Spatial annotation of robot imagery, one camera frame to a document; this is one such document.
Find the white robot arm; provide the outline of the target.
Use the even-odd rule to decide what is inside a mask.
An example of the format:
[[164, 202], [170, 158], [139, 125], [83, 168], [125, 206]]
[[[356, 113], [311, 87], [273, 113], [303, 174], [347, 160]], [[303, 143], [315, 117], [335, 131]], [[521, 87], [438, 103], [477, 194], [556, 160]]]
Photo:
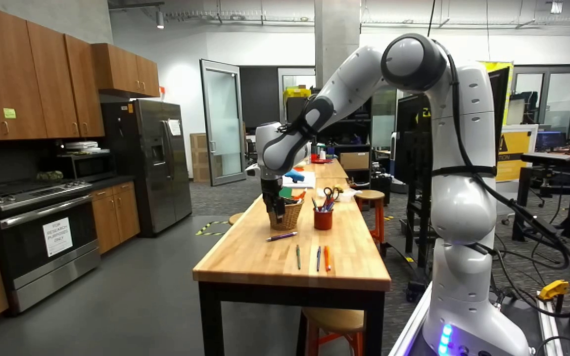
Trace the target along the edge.
[[317, 135], [347, 119], [382, 85], [420, 91], [432, 109], [432, 200], [438, 234], [422, 336], [438, 356], [531, 356], [525, 332], [491, 301], [497, 202], [497, 123], [481, 65], [457, 65], [443, 46], [404, 34], [386, 48], [352, 52], [287, 125], [255, 129], [265, 208], [279, 216], [281, 176]]

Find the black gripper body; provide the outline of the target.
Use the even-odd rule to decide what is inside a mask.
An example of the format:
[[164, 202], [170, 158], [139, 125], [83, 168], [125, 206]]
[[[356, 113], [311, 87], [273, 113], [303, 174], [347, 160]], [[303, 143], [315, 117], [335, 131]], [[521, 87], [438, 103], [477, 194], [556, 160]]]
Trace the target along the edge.
[[261, 194], [263, 194], [263, 204], [269, 214], [275, 214], [281, 218], [285, 214], [285, 200], [279, 196], [281, 186], [277, 180], [263, 180], [261, 182]]

